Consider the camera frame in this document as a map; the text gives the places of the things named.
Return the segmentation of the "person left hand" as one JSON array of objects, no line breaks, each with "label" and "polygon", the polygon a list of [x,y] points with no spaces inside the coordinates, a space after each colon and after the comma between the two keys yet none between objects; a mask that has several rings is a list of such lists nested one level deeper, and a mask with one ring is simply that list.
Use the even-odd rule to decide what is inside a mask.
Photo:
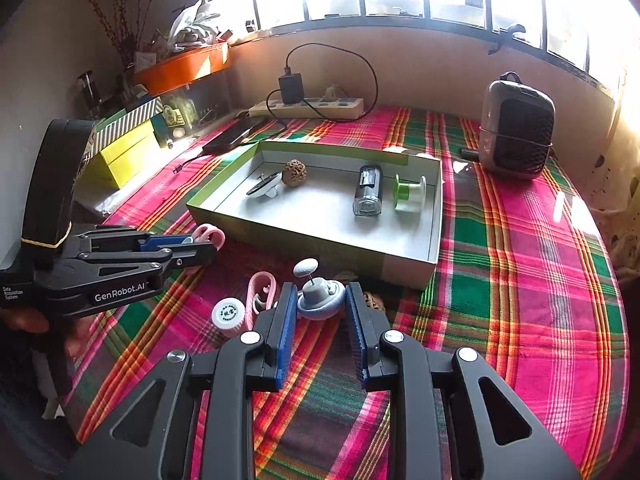
[{"label": "person left hand", "polygon": [[[70,321],[70,325],[60,329],[65,352],[70,358],[78,358],[85,351],[95,318],[76,318]],[[10,330],[22,330],[31,334],[44,334],[51,328],[50,322],[41,312],[29,307],[2,309],[1,319]]]}]

